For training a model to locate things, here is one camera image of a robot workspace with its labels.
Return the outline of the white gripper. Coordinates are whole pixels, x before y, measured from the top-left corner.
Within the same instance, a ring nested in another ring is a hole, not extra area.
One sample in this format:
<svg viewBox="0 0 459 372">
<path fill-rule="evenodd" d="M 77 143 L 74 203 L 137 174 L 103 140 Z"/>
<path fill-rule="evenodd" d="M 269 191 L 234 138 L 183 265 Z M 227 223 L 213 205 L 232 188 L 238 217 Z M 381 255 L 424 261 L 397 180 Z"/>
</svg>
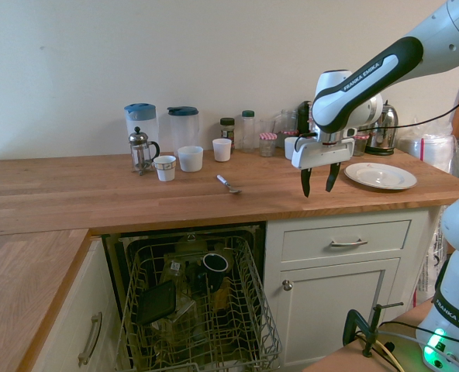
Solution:
<svg viewBox="0 0 459 372">
<path fill-rule="evenodd" d="M 292 166 L 301 170 L 304 196 L 309 197 L 311 168 L 331 164 L 326 180 L 326 191 L 331 192 L 340 172 L 341 162 L 349 160 L 353 156 L 353 151 L 354 139 L 351 137 L 334 144 L 324 144 L 312 137 L 299 137 L 294 145 Z"/>
</svg>

